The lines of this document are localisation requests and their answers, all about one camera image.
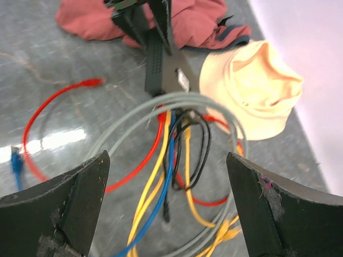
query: hat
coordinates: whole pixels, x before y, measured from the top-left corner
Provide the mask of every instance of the hat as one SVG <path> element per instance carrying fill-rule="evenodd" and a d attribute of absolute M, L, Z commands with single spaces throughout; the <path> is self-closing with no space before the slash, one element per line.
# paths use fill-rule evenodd
<path fill-rule="evenodd" d="M 236 116 L 247 140 L 262 140 L 285 129 L 302 94 L 302 83 L 268 41 L 253 41 L 232 51 L 209 54 L 200 73 L 199 89 Z M 224 120 L 217 111 L 207 111 Z"/>

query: red cable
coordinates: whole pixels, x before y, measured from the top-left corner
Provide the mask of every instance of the red cable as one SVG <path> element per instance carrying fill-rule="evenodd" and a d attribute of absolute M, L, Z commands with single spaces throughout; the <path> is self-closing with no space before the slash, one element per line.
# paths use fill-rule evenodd
<path fill-rule="evenodd" d="M 48 180 L 49 178 L 47 176 L 45 176 L 40 170 L 39 168 L 34 164 L 33 160 L 30 157 L 29 152 L 27 151 L 26 148 L 26 144 L 28 141 L 28 133 L 32 127 L 32 124 L 34 123 L 34 121 L 37 119 L 37 116 L 44 110 L 44 108 L 50 103 L 52 102 L 56 97 L 58 97 L 59 95 L 63 94 L 64 92 L 67 92 L 71 89 L 74 88 L 78 88 L 78 87 L 96 87 L 98 85 L 100 85 L 101 83 L 103 83 L 103 79 L 88 79 L 85 81 L 82 81 L 78 84 L 73 84 L 70 85 L 69 87 L 65 87 L 63 89 L 61 89 L 60 91 L 57 91 L 55 94 L 53 94 L 49 99 L 47 99 L 39 108 L 38 110 L 34 113 L 34 115 L 31 117 L 31 119 L 29 120 L 29 122 L 26 125 L 26 128 L 24 130 L 24 135 L 23 135 L 23 148 L 24 148 L 24 158 L 25 158 L 25 162 L 28 165 L 28 167 L 30 168 L 32 174 L 41 182 L 44 182 L 46 180 Z"/>
<path fill-rule="evenodd" d="M 37 116 L 44 110 L 44 108 L 50 103 L 52 102 L 55 98 L 57 98 L 59 95 L 72 90 L 74 88 L 78 88 L 78 87 L 96 87 L 98 85 L 100 85 L 103 82 L 103 80 L 101 79 L 90 79 L 90 80 L 85 80 L 82 81 L 81 83 L 78 84 L 74 84 L 71 85 L 69 87 L 63 88 L 62 90 L 56 92 L 54 95 L 52 95 L 49 99 L 47 99 L 39 108 L 38 110 L 34 113 L 34 115 L 31 117 L 31 119 L 29 120 L 28 124 L 25 127 L 25 131 L 24 131 L 24 136 L 23 136 L 23 148 L 24 148 L 24 158 L 25 158 L 25 162 L 27 164 L 27 166 L 29 167 L 29 169 L 31 170 L 31 173 L 40 181 L 40 182 L 44 182 L 46 180 L 48 180 L 49 178 L 47 176 L 45 176 L 40 169 L 35 165 L 35 163 L 33 162 L 33 160 L 31 159 L 31 156 L 27 150 L 26 144 L 28 142 L 28 133 L 34 123 L 34 121 L 37 119 Z M 158 120 L 159 120 L 159 128 L 157 131 L 157 135 L 155 138 L 155 142 L 153 144 L 153 146 L 151 147 L 149 153 L 147 154 L 147 156 L 144 158 L 144 160 L 140 163 L 140 165 L 138 165 L 133 172 L 131 172 L 130 174 L 128 174 L 125 178 L 123 178 L 122 180 L 110 185 L 106 187 L 105 193 L 109 193 L 112 192 L 116 189 L 118 189 L 119 187 L 121 187 L 122 185 L 126 184 L 129 180 L 131 180 L 135 175 L 137 175 L 141 169 L 146 165 L 146 163 L 151 159 L 152 155 L 154 154 L 154 152 L 156 151 L 159 142 L 161 140 L 161 136 L 162 136 L 162 132 L 163 132 L 163 124 L 165 122 L 165 114 L 161 114 L 158 116 Z"/>
<path fill-rule="evenodd" d="M 127 182 L 129 182 L 132 178 L 134 178 L 141 170 L 142 168 L 148 163 L 148 161 L 151 159 L 151 157 L 154 155 L 157 147 L 159 146 L 159 142 L 161 140 L 161 136 L 163 133 L 163 122 L 159 122 L 159 128 L 157 131 L 157 135 L 154 141 L 154 144 L 152 145 L 149 153 L 146 155 L 146 157 L 144 158 L 144 160 L 142 160 L 142 162 L 133 170 L 133 172 L 131 172 L 130 174 L 128 174 L 125 178 L 123 178 L 122 180 L 118 181 L 117 183 L 114 183 L 110 186 L 106 187 L 105 193 L 110 193 L 116 189 L 118 189 L 119 187 L 123 186 L 124 184 L 126 184 Z"/>
<path fill-rule="evenodd" d="M 35 165 L 35 163 L 33 162 L 33 160 L 31 159 L 31 156 L 26 148 L 26 144 L 28 141 L 28 133 L 34 123 L 34 121 L 37 119 L 37 116 L 43 111 L 43 109 L 50 103 L 52 102 L 55 98 L 57 98 L 59 95 L 74 89 L 74 88 L 78 88 L 78 87 L 96 87 L 98 85 L 100 85 L 103 82 L 102 79 L 89 79 L 89 80 L 85 80 L 82 81 L 78 84 L 74 84 L 71 85 L 69 87 L 63 88 L 60 91 L 56 92 L 54 95 L 52 95 L 49 99 L 47 99 L 39 108 L 38 110 L 34 113 L 34 115 L 31 117 L 31 119 L 29 120 L 28 124 L 25 127 L 24 130 L 24 135 L 23 135 L 23 148 L 24 148 L 24 157 L 25 157 L 25 162 L 28 165 L 29 169 L 31 170 L 32 174 L 41 182 L 44 182 L 46 180 L 48 180 L 49 178 L 47 176 L 45 176 L 40 170 L 39 168 Z M 226 128 L 228 128 L 228 125 L 219 120 L 216 119 L 213 116 L 210 115 L 204 115 L 205 119 L 209 122 L 218 122 L 221 125 L 225 126 Z M 134 178 L 141 170 L 142 168 L 146 165 L 146 163 L 151 159 L 152 155 L 154 154 L 154 152 L 156 151 L 159 142 L 161 140 L 161 136 L 162 136 L 162 131 L 163 131 L 163 124 L 165 122 L 165 113 L 164 114 L 160 114 L 158 116 L 158 120 L 159 120 L 159 128 L 158 128 L 158 132 L 154 141 L 154 144 L 152 145 L 150 151 L 148 152 L 147 156 L 142 160 L 142 162 L 130 173 L 128 174 L 126 177 L 124 177 L 123 179 L 121 179 L 120 181 L 108 186 L 105 190 L 105 193 L 110 193 L 116 189 L 118 189 L 119 187 L 123 186 L 124 184 L 126 184 L 128 181 L 130 181 L 132 178 Z M 182 181 L 182 177 L 180 176 L 179 173 L 177 173 L 176 178 L 179 182 L 179 184 L 181 186 L 184 186 L 184 182 Z M 227 197 L 217 201 L 217 202 L 204 202 L 204 201 L 200 201 L 199 199 L 195 198 L 193 196 L 193 200 L 195 203 L 202 205 L 202 206 L 206 206 L 206 207 L 211 207 L 211 206 L 217 206 L 217 205 L 221 205 L 224 202 L 227 201 Z"/>

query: red cloth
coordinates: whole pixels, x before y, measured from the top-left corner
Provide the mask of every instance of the red cloth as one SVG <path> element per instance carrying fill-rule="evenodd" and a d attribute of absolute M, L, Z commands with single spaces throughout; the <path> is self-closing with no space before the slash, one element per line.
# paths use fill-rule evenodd
<path fill-rule="evenodd" d="M 125 44 L 139 47 L 112 22 L 112 11 L 102 0 L 62 0 L 56 22 L 67 32 L 85 40 L 110 40 L 124 36 Z M 154 27 L 153 14 L 147 4 L 144 11 L 150 28 Z M 234 28 L 223 40 L 216 40 L 226 29 L 226 26 L 217 25 L 226 11 L 225 0 L 173 0 L 171 24 L 178 47 L 221 49 L 240 36 L 250 36 L 250 27 L 244 25 Z"/>

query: coiled cable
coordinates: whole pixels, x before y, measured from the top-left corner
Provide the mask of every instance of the coiled cable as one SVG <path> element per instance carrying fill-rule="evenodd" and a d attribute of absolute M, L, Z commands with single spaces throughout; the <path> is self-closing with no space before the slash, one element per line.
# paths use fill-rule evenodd
<path fill-rule="evenodd" d="M 194 107 L 209 107 L 212 109 L 215 109 L 219 112 L 221 112 L 230 127 L 231 134 L 232 134 L 232 152 L 236 153 L 236 145 L 237 145 L 237 130 L 238 128 L 242 135 L 242 148 L 245 152 L 245 155 L 247 156 L 249 154 L 248 152 L 248 144 L 246 141 L 246 136 L 244 129 L 240 122 L 236 119 L 236 117 L 231 114 L 225 107 L 215 103 L 213 100 L 209 99 L 206 96 L 202 96 L 198 93 L 194 92 L 180 92 L 180 93 L 171 93 L 162 95 L 159 97 L 156 97 L 148 102 L 143 103 L 142 105 L 138 106 L 137 108 L 133 109 L 132 111 L 128 112 L 126 115 L 124 115 L 122 118 L 120 118 L 117 122 L 115 122 L 113 125 L 111 125 L 101 137 L 99 137 L 98 141 L 94 144 L 94 146 L 91 148 L 89 153 L 87 154 L 85 160 L 89 159 L 90 157 L 94 156 L 102 147 L 102 145 L 106 142 L 106 140 L 110 137 L 110 135 L 119 128 L 124 122 L 126 122 L 128 119 L 130 119 L 133 115 L 146 110 L 151 109 L 153 107 L 164 105 L 161 108 L 158 108 L 157 110 L 152 111 L 151 113 L 147 114 L 146 116 L 142 117 L 141 120 L 137 121 L 134 125 L 132 125 L 113 145 L 111 150 L 109 151 L 109 155 L 112 156 L 113 153 L 116 151 L 116 149 L 119 147 L 119 145 L 134 131 L 137 127 L 139 127 L 144 122 L 148 121 L 150 118 L 163 113 L 167 110 L 177 109 L 177 108 L 185 108 L 189 106 Z M 216 226 L 213 228 L 213 230 L 209 233 L 209 235 L 193 250 L 189 251 L 187 254 L 184 255 L 184 257 L 193 257 L 194 254 L 201 251 L 201 249 L 211 240 L 211 238 L 215 235 L 216 231 L 218 230 L 220 224 L 224 221 L 224 219 L 227 216 L 230 203 L 232 202 L 232 196 L 229 196 L 228 201 L 226 202 L 225 206 L 223 207 L 223 211 L 221 211 L 220 216 L 218 218 L 218 221 L 216 223 Z M 201 234 L 201 237 L 196 237 L 194 240 L 192 240 L 190 243 L 186 244 L 186 248 L 181 247 L 180 250 L 175 251 L 174 253 L 165 255 L 163 257 L 174 257 L 175 255 L 178 255 L 179 253 L 182 253 L 185 250 L 188 250 L 189 247 L 192 247 L 196 242 L 198 242 L 202 238 L 203 234 Z M 93 257 L 99 257 L 99 252 L 96 250 L 96 247 L 94 243 L 91 247 L 91 255 Z"/>

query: gray floor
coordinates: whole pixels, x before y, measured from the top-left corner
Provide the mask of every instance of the gray floor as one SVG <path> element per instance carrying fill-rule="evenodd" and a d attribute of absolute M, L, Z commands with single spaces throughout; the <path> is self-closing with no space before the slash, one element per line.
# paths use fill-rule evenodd
<path fill-rule="evenodd" d="M 58 6 L 56 0 L 0 0 L 0 196 L 16 191 L 8 164 L 9 146 L 21 142 L 33 112 L 58 89 L 89 77 L 107 78 L 100 88 L 76 89 L 65 94 L 38 117 L 29 140 L 36 152 L 35 162 L 50 177 L 81 163 L 90 146 L 112 122 L 150 98 L 143 90 L 144 55 L 120 40 L 85 42 L 64 33 L 54 22 Z M 262 38 L 247 1 L 229 1 L 228 6 L 229 13 L 235 15 L 232 22 L 249 24 L 253 38 Z M 185 54 L 199 73 L 205 54 Z M 103 148 L 109 149 L 128 126 L 117 131 Z M 203 200 L 222 198 L 229 186 L 226 135 L 213 129 L 210 158 L 194 190 Z M 121 147 L 111 159 L 109 183 L 122 178 L 145 156 L 155 132 L 156 121 L 152 120 L 147 129 L 142 127 Z M 303 185 L 326 191 L 296 113 L 291 114 L 281 135 L 251 142 L 249 146 L 252 161 Z M 104 256 L 126 245 L 133 212 L 152 167 L 150 163 L 129 185 L 105 197 L 95 235 Z M 25 186 L 37 183 L 27 171 Z M 182 193 L 171 192 L 170 199 L 170 226 L 163 225 L 160 216 L 156 218 L 138 245 L 141 256 L 168 253 L 202 229 L 191 216 Z M 218 209 L 199 207 L 199 211 L 210 219 Z M 221 244 L 213 256 L 248 256 L 243 236 Z"/>

